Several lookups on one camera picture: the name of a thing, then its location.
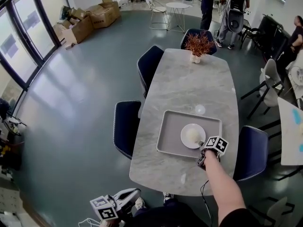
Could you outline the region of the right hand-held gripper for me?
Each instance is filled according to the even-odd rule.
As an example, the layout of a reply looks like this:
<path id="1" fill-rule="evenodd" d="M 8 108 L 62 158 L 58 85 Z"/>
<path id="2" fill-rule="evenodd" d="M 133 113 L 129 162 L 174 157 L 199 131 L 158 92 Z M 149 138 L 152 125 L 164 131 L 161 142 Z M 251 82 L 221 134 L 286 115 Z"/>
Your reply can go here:
<path id="1" fill-rule="evenodd" d="M 200 168 L 205 168 L 205 152 L 210 150 L 215 153 L 217 159 L 221 161 L 221 157 L 225 154 L 226 149 L 228 148 L 229 142 L 223 139 L 220 136 L 211 136 L 206 141 L 199 141 L 199 150 L 201 157 L 197 161 L 197 165 Z"/>

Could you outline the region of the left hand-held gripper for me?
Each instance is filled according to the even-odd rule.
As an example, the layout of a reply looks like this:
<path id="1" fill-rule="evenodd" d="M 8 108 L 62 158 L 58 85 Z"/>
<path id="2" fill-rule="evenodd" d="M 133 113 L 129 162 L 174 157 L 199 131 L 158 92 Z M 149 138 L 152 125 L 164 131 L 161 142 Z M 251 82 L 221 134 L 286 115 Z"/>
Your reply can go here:
<path id="1" fill-rule="evenodd" d="M 90 201 L 90 204 L 100 220 L 124 218 L 130 214 L 131 207 L 141 196 L 138 188 L 128 188 L 115 195 L 105 195 Z"/>

